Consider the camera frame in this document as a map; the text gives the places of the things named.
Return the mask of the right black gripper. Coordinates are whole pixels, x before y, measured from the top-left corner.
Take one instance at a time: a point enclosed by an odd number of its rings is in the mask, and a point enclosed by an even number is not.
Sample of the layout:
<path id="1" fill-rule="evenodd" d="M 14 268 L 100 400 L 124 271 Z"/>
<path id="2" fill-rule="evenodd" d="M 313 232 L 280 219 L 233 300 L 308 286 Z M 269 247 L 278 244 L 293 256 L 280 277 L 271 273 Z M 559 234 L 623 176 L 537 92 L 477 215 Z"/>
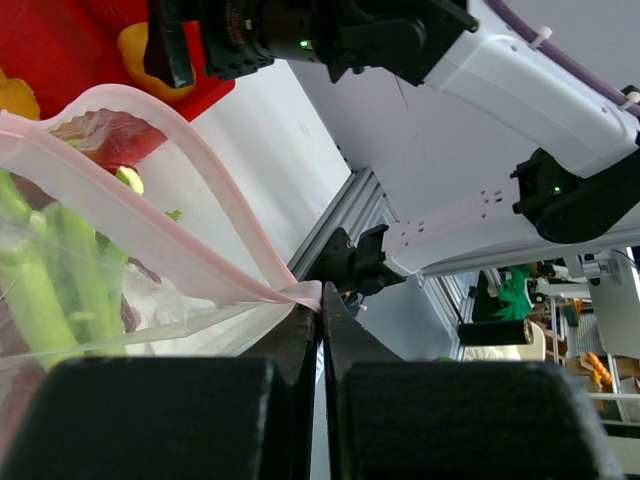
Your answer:
<path id="1" fill-rule="evenodd" d="M 349 69 L 339 36 L 339 1 L 201 1 L 205 70 L 222 80 L 251 75 L 276 60 L 321 64 L 332 80 Z M 171 88 L 193 84 L 184 24 L 190 1 L 148 0 L 145 72 Z"/>

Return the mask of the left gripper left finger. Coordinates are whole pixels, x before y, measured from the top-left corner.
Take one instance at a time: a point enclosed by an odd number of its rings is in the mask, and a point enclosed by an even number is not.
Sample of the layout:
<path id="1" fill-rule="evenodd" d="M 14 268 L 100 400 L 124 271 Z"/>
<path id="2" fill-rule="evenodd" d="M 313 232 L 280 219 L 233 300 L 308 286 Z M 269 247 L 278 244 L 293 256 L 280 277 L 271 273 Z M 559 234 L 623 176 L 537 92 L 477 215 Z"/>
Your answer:
<path id="1" fill-rule="evenodd" d="M 59 364 L 32 397 L 5 479 L 305 479 L 316 316 L 304 307 L 236 357 Z"/>

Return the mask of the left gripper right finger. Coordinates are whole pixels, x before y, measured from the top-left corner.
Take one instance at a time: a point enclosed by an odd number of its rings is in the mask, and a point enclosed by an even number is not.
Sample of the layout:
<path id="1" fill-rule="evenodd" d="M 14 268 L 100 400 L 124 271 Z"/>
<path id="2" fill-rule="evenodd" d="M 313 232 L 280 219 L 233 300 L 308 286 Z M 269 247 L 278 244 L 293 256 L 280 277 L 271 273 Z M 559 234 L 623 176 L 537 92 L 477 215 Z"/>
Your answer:
<path id="1" fill-rule="evenodd" d="M 406 361 L 326 284 L 322 326 L 335 479 L 621 479 L 587 392 L 544 362 Z"/>

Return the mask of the clear zip top bag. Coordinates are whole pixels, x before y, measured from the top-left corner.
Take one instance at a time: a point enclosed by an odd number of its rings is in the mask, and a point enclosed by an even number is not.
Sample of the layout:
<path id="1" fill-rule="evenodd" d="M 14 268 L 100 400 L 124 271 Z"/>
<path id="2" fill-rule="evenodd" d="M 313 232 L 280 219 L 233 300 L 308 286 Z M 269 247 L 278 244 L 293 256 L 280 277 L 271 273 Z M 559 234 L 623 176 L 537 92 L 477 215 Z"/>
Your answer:
<path id="1" fill-rule="evenodd" d="M 167 281 L 187 316 L 126 355 L 237 354 L 295 306 L 320 307 L 273 247 L 224 164 L 173 109 L 94 87 L 47 120 L 1 115 L 1 173 L 61 202 Z"/>

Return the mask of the green white celery toy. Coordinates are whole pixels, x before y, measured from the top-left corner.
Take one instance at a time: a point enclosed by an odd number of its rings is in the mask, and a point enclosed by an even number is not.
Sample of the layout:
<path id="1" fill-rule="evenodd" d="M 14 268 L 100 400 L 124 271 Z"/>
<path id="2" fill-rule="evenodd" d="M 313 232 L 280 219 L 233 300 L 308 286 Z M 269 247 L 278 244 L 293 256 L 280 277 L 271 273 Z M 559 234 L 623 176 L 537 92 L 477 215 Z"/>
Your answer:
<path id="1" fill-rule="evenodd" d="M 186 316 L 167 281 L 61 202 L 34 204 L 2 171 L 2 367 L 124 356 Z"/>

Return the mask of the yellow ginger toy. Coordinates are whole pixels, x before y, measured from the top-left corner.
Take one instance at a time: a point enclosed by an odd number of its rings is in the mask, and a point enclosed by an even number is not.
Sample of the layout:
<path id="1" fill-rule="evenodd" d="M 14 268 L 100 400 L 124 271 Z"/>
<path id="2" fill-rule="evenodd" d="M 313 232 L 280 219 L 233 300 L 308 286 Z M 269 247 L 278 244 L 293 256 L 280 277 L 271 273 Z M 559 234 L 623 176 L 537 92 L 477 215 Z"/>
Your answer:
<path id="1" fill-rule="evenodd" d="M 4 71 L 0 73 L 0 107 L 2 111 L 8 111 L 32 120 L 39 120 L 40 106 L 30 86 L 20 78 L 9 78 Z"/>

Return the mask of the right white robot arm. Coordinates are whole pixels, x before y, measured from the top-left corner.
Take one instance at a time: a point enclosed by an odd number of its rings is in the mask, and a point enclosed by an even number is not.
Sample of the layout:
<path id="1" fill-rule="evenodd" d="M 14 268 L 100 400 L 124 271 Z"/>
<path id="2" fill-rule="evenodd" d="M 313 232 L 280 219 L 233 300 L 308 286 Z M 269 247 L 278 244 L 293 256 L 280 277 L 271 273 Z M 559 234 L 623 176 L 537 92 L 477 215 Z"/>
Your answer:
<path id="1" fill-rule="evenodd" d="M 276 60 L 346 72 L 380 67 L 450 94 L 523 135 L 510 174 L 420 219 L 350 246 L 335 233 L 311 277 L 372 295 L 424 271 L 526 263 L 639 241 L 639 95 L 594 77 L 501 1 L 151 1 L 145 69 L 195 77 L 184 27 L 199 26 L 205 72 L 223 80 Z"/>

